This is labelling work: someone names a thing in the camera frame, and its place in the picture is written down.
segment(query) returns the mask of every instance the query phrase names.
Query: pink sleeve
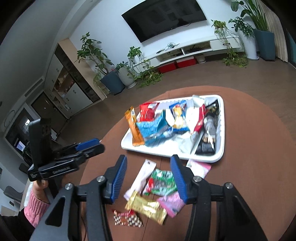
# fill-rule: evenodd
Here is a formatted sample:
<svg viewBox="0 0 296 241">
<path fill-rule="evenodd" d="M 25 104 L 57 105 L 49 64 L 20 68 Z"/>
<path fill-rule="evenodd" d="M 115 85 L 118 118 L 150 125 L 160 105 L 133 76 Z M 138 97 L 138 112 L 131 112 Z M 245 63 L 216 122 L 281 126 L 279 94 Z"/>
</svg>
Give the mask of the pink sleeve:
<svg viewBox="0 0 296 241">
<path fill-rule="evenodd" d="M 34 228 L 37 226 L 48 207 L 49 204 L 40 201 L 35 197 L 33 192 L 31 192 L 28 206 L 24 208 L 24 214 Z"/>
</svg>

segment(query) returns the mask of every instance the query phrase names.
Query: red storage box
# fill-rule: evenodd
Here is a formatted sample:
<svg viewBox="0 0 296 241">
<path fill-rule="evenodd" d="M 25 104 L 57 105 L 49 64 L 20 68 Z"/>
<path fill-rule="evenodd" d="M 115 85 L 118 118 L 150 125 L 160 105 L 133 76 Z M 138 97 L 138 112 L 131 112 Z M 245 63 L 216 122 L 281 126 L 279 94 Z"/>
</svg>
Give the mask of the red storage box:
<svg viewBox="0 0 296 241">
<path fill-rule="evenodd" d="M 195 64 L 196 64 L 196 59 L 193 56 L 177 60 L 177 66 L 179 68 L 183 68 L 183 67 L 187 67 Z"/>
<path fill-rule="evenodd" d="M 165 72 L 175 70 L 175 69 L 177 69 L 177 66 L 176 66 L 175 62 L 172 62 L 172 63 L 169 63 L 169 64 L 158 67 L 159 72 L 162 73 L 162 74 L 165 73 Z"/>
</svg>

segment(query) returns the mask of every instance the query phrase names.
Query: blue plant pot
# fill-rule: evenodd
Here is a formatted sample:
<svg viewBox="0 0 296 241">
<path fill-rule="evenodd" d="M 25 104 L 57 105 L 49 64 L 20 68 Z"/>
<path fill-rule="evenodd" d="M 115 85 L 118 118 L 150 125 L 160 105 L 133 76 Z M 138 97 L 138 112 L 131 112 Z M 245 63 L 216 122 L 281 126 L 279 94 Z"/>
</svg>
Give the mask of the blue plant pot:
<svg viewBox="0 0 296 241">
<path fill-rule="evenodd" d="M 259 56 L 267 61 L 274 61 L 276 58 L 276 46 L 274 43 L 274 33 L 254 29 L 260 51 Z"/>
<path fill-rule="evenodd" d="M 121 93 L 125 86 L 121 82 L 115 71 L 111 71 L 109 74 L 101 79 L 101 82 L 111 91 L 112 94 L 117 95 Z"/>
</svg>

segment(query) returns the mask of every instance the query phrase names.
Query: blue snack bag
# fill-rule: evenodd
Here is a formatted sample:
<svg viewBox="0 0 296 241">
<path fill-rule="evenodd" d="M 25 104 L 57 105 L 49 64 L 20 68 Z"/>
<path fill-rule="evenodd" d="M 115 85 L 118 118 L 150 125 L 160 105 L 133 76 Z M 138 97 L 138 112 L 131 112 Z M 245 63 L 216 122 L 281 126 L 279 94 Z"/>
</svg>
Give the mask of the blue snack bag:
<svg viewBox="0 0 296 241">
<path fill-rule="evenodd" d="M 156 146 L 174 135 L 172 127 L 165 119 L 163 110 L 153 121 L 137 122 L 137 127 L 144 138 L 145 146 Z"/>
<path fill-rule="evenodd" d="M 173 132 L 190 131 L 189 127 L 186 124 L 186 118 L 185 118 L 186 111 L 187 111 L 186 100 L 181 100 L 170 105 L 169 109 L 175 119 L 175 123 L 173 125 Z"/>
</svg>

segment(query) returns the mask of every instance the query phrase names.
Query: ceiling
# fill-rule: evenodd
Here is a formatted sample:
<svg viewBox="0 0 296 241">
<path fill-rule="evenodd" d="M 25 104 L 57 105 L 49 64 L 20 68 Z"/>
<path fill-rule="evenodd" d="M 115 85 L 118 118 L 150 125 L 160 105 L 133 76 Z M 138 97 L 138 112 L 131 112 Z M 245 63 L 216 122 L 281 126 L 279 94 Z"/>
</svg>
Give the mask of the ceiling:
<svg viewBox="0 0 296 241">
<path fill-rule="evenodd" d="M 78 0 L 36 0 L 0 45 L 0 123 L 22 94 L 39 80 L 55 37 Z"/>
</svg>

